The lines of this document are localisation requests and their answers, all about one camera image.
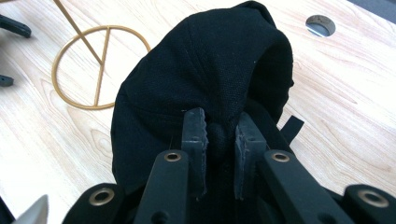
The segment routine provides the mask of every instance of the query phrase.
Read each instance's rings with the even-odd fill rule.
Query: gold metal ring
[[[109,188],[102,188],[91,194],[90,204],[93,206],[102,206],[111,202],[114,198],[114,190]]]
[[[290,158],[287,155],[280,152],[274,153],[272,155],[272,159],[274,161],[280,161],[280,162],[288,162],[290,160]]]
[[[179,161],[181,159],[181,155],[175,152],[165,154],[164,157],[166,161]]]
[[[362,189],[358,191],[358,196],[365,202],[372,206],[385,208],[389,206],[389,202],[382,195],[369,189]]]
[[[100,89],[101,89],[101,85],[102,85],[102,77],[103,77],[103,73],[105,70],[105,60],[106,60],[106,51],[107,51],[107,45],[108,45],[108,39],[109,39],[109,35],[110,35],[110,30],[122,30],[128,33],[131,33],[133,35],[135,35],[137,38],[139,38],[143,44],[145,45],[147,51],[150,51],[150,46],[149,43],[147,42],[147,40],[141,35],[139,34],[137,31],[127,28],[127,27],[123,27],[123,26],[118,26],[118,25],[106,25],[106,26],[98,26],[98,27],[94,27],[91,28],[85,32],[82,32],[82,35],[76,35],[75,37],[73,37],[69,42],[67,42],[64,47],[61,49],[61,51],[58,53],[58,55],[55,58],[55,61],[53,63],[52,66],[52,84],[56,90],[56,92],[58,92],[58,94],[61,96],[61,98],[67,102],[68,104],[81,108],[81,109],[90,109],[90,110],[98,110],[98,109],[105,109],[105,108],[110,108],[112,106],[114,106],[115,103],[110,103],[107,105],[99,105],[99,95],[100,95]],[[59,83],[58,83],[58,79],[57,79],[57,72],[58,72],[58,66],[59,66],[59,62],[61,61],[62,57],[64,56],[64,54],[66,53],[66,51],[70,48],[70,46],[72,46],[76,41],[78,41],[79,39],[83,38],[85,35],[89,35],[91,33],[97,32],[97,31],[102,31],[102,30],[106,30],[106,40],[105,40],[105,46],[104,46],[104,50],[103,50],[103,55],[102,55],[102,59],[99,62],[100,64],[100,72],[99,72],[99,78],[98,78],[98,82],[97,82],[97,86],[96,86],[96,94],[95,94],[95,99],[94,99],[94,103],[93,105],[82,105],[79,104],[77,102],[72,101],[71,99],[69,99],[62,91],[61,88],[59,87]]]

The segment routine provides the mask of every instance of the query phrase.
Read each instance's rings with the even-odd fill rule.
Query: black garment
[[[189,16],[120,87],[111,127],[117,183],[128,188],[147,180],[157,154],[180,147],[184,112],[201,107],[209,140],[208,193],[191,209],[196,223],[233,222],[239,116],[249,99],[276,124],[289,98],[291,72],[289,40],[263,5],[251,1]]]

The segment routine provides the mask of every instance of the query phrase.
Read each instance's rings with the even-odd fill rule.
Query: circular metal frame
[[[377,200],[373,200],[368,195],[374,196],[377,198]],[[376,193],[375,191],[369,190],[369,189],[362,189],[358,191],[358,196],[365,202],[368,203],[372,206],[379,207],[379,208],[385,208],[389,206],[389,202],[386,198],[384,198],[382,195]]]
[[[167,154],[165,154],[164,157],[165,157],[166,161],[180,161],[181,160],[181,155],[176,152],[167,153]]]
[[[89,35],[91,33],[97,32],[97,31],[103,31],[103,30],[107,30],[107,32],[109,33],[110,30],[122,30],[128,33],[131,33],[133,35],[135,35],[137,38],[139,38],[143,44],[145,45],[147,51],[150,51],[150,46],[149,43],[147,42],[147,40],[141,35],[139,34],[137,31],[127,28],[127,27],[123,27],[123,26],[118,26],[118,25],[105,25],[105,26],[98,26],[98,27],[94,27],[91,28],[85,32],[82,32],[82,35]],[[81,109],[90,109],[90,110],[98,110],[98,109],[106,109],[106,108],[110,108],[112,106],[114,106],[114,102],[110,103],[110,104],[106,104],[106,105],[98,105],[97,101],[98,101],[98,94],[100,91],[100,87],[101,87],[101,83],[102,83],[102,75],[103,75],[103,68],[101,68],[100,74],[99,74],[99,81],[98,81],[98,86],[97,86],[97,96],[95,99],[95,104],[94,105],[82,105],[80,103],[77,103],[73,100],[71,100],[70,98],[68,98],[62,91],[61,88],[59,87],[59,83],[58,83],[58,79],[57,79],[57,72],[58,72],[58,67],[59,67],[59,63],[62,59],[62,57],[64,56],[64,54],[67,52],[67,50],[70,48],[70,46],[72,46],[74,43],[76,43],[76,41],[80,40],[82,37],[81,35],[76,35],[75,37],[73,37],[69,42],[67,42],[64,47],[61,49],[61,51],[58,53],[58,55],[55,58],[55,61],[53,63],[52,66],[52,84],[53,87],[55,88],[56,92],[58,92],[58,94],[61,96],[61,98],[67,102],[68,104],[81,108]]]
[[[97,200],[96,197],[102,193],[106,194],[107,197],[105,197],[103,200]],[[115,193],[114,193],[113,189],[109,189],[109,188],[99,189],[99,190],[95,191],[93,194],[91,194],[90,204],[93,206],[102,206],[104,204],[111,202],[111,200],[113,200],[113,198],[114,198],[114,195],[115,195]]]
[[[280,161],[280,162],[288,162],[290,160],[290,157],[288,157],[287,155],[280,153],[280,152],[272,154],[271,157],[274,161]]]

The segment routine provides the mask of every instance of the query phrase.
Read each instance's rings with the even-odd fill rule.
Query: grommet hole
[[[91,194],[90,197],[90,204],[93,206],[101,206],[111,202],[114,198],[114,191],[113,189],[103,188],[95,191]]]
[[[331,36],[335,33],[335,23],[328,17],[321,15],[309,17],[305,26],[309,32],[320,37]]]
[[[386,198],[369,189],[362,189],[358,191],[358,196],[365,202],[374,207],[385,208],[389,206]]]
[[[290,158],[287,155],[280,153],[280,152],[274,153],[272,155],[272,159],[275,161],[280,161],[280,162],[287,162],[290,160]]]
[[[179,161],[181,159],[181,155],[178,153],[168,153],[165,155],[166,161]]]

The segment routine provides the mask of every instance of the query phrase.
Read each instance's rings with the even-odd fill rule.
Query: light wood surface
[[[182,19],[242,1],[63,0],[81,31],[117,24],[152,47]],[[291,147],[324,187],[338,193],[364,183],[396,196],[396,25],[344,0],[261,1],[293,48],[294,87],[279,127],[290,115],[305,121]],[[51,83],[51,67],[76,32],[55,3],[14,0],[0,14],[27,24],[30,39],[0,30],[0,195],[18,217],[49,195],[49,223],[60,223],[80,194],[111,174],[112,109],[87,111],[65,103]],[[305,28],[312,15],[336,25],[321,38]],[[98,55],[106,33],[89,35]],[[114,101],[121,82],[146,54],[131,35],[110,37],[99,103]],[[64,93],[92,105],[99,64],[79,41],[59,68]]]

